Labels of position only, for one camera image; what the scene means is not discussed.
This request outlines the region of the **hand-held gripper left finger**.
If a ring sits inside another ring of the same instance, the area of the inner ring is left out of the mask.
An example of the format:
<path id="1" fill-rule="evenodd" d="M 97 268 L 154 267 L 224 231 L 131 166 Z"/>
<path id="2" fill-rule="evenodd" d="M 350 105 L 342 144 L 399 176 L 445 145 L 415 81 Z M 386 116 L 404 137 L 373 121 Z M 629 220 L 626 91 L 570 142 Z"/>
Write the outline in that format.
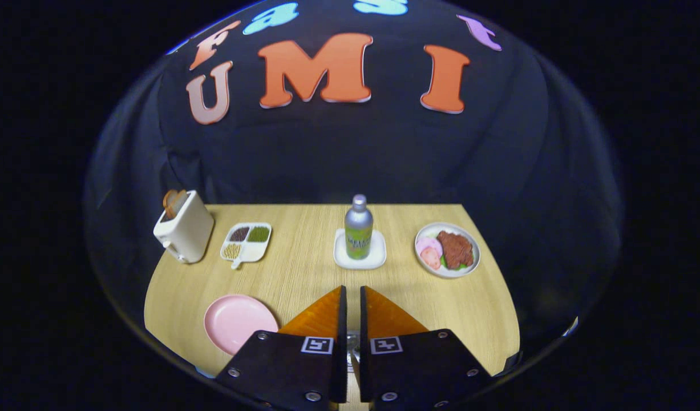
<path id="1" fill-rule="evenodd" d="M 277 332 L 255 331 L 215 382 L 254 409 L 337 410 L 347 401 L 345 287 Z"/>

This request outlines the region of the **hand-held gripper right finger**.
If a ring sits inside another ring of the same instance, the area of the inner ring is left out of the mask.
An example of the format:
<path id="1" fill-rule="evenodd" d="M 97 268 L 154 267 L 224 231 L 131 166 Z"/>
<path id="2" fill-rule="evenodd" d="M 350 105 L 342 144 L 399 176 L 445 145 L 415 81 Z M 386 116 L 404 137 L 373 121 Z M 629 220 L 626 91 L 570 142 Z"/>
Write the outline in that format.
<path id="1" fill-rule="evenodd" d="M 371 410 L 451 410 L 493 377 L 449 329 L 430 330 L 361 287 L 359 392 Z"/>

